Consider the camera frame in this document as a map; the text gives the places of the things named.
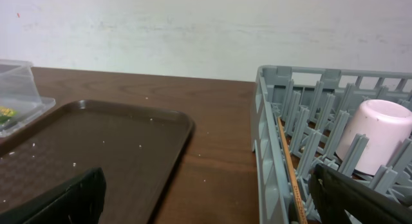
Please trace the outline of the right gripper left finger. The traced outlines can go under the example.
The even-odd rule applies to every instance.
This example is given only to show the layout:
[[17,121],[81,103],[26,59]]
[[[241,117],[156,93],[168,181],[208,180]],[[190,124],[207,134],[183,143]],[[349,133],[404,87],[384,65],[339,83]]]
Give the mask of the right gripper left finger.
[[26,203],[1,213],[1,223],[98,223],[104,210],[106,179],[90,168]]

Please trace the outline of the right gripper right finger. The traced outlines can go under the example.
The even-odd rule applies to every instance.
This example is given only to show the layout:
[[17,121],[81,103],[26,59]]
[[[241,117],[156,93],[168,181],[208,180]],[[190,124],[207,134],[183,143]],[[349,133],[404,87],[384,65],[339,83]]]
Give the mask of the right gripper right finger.
[[324,164],[315,166],[308,188],[322,224],[350,223],[349,214],[365,224],[411,224],[411,209]]

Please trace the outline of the wooden chopstick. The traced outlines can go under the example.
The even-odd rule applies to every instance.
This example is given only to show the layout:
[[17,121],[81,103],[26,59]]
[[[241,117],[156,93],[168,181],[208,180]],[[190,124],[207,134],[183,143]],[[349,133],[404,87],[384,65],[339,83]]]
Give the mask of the wooden chopstick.
[[288,143],[286,141],[284,127],[281,123],[281,118],[280,117],[277,118],[277,123],[278,123],[278,126],[279,126],[279,133],[280,133],[281,142],[282,142],[282,145],[283,145],[283,151],[284,151],[284,156],[285,156],[285,160],[286,160],[286,167],[287,167],[287,171],[288,171],[288,175],[289,175],[289,179],[290,179],[290,184],[291,184],[291,188],[292,188],[292,192],[293,192],[293,196],[294,196],[294,205],[295,205],[295,208],[296,208],[296,211],[297,211],[298,222],[299,222],[299,224],[308,224],[306,214],[305,214],[305,210],[304,210],[303,201],[301,199],[301,194],[300,194],[299,186],[298,186],[298,183],[297,183],[297,179],[296,179],[296,175],[295,175],[295,171],[294,171],[294,167],[293,167],[293,163],[292,163],[292,159],[290,157],[290,151],[289,151],[289,148],[288,148]]

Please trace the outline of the pink plastic cup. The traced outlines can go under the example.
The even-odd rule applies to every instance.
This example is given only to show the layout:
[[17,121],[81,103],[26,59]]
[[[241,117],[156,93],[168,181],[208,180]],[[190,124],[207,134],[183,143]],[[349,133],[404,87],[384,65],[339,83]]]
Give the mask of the pink plastic cup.
[[386,165],[403,141],[411,134],[411,111],[400,104],[371,99],[360,104],[348,122],[336,150],[342,160],[348,153],[355,135],[369,139],[355,167],[368,175],[375,175],[381,165]]

